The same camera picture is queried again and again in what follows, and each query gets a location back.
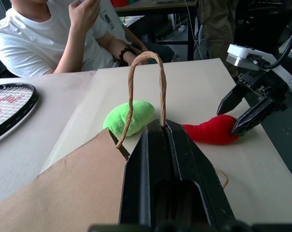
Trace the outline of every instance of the black cable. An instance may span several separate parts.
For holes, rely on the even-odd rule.
[[[282,55],[279,57],[279,59],[274,63],[274,64],[267,64],[265,63],[262,68],[263,69],[274,69],[276,67],[278,67],[282,61],[287,58],[288,54],[291,52],[292,49],[292,36],[291,39],[286,47],[286,49],[284,50],[284,52],[282,53]]]

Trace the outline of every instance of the floor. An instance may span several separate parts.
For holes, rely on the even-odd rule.
[[[188,38],[188,27],[181,32],[175,32],[167,36],[166,40],[187,40]],[[186,45],[169,45],[175,52],[175,60],[187,61],[187,46]],[[201,59],[198,51],[195,51],[195,60]],[[244,69],[240,69],[241,73],[246,72]],[[258,99],[255,94],[249,94],[246,97],[250,106],[254,106]],[[286,105],[288,109],[284,112],[275,112],[271,114],[263,123],[262,126],[271,139],[274,147],[281,155],[283,161],[289,168],[292,174],[292,94],[287,96]]]

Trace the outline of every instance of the paper bag handle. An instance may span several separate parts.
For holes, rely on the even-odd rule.
[[[133,115],[133,77],[134,77],[134,71],[138,63],[147,60],[147,59],[154,59],[156,62],[159,64],[159,71],[160,71],[160,100],[161,100],[161,127],[165,127],[165,114],[166,114],[166,109],[165,109],[165,95],[166,95],[166,77],[165,77],[165,72],[163,68],[163,63],[162,60],[160,59],[159,55],[154,53],[154,52],[143,52],[139,56],[137,56],[134,61],[131,64],[130,71],[129,71],[129,77],[128,77],[128,86],[129,86],[129,112],[126,120],[126,125],[125,129],[122,133],[121,138],[119,139],[119,142],[117,143],[116,147],[119,148],[128,132],[129,125],[131,123],[132,115]]]

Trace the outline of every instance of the desk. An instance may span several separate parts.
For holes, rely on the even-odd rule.
[[[39,174],[94,73],[0,79],[32,84],[40,95],[30,116],[0,137],[0,201]]]
[[[197,0],[188,1],[188,9],[184,2],[178,3],[156,3],[155,0],[139,0],[138,2],[123,6],[116,7],[117,14],[122,16],[136,16],[136,15],[163,15],[163,14],[188,14],[189,10],[189,29],[187,42],[161,42],[161,44],[187,44],[188,45],[188,60],[193,60],[194,54],[194,34],[191,29],[195,29],[195,17]]]
[[[180,124],[197,125],[215,116],[221,99],[235,85],[220,59],[165,63],[164,69],[166,117]],[[93,138],[102,130],[107,114],[128,101],[128,72],[128,67],[97,71],[42,171]],[[159,92],[158,66],[138,66],[134,99],[153,104],[156,118],[160,118]],[[248,108],[244,100],[229,114],[238,117]],[[125,140],[129,152],[139,136]],[[229,176],[224,191],[237,219],[292,223],[292,175],[261,125],[230,145],[197,145]]]

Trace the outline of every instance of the chair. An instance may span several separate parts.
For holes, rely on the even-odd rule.
[[[5,11],[8,11],[12,7],[10,0],[0,0],[0,4]]]

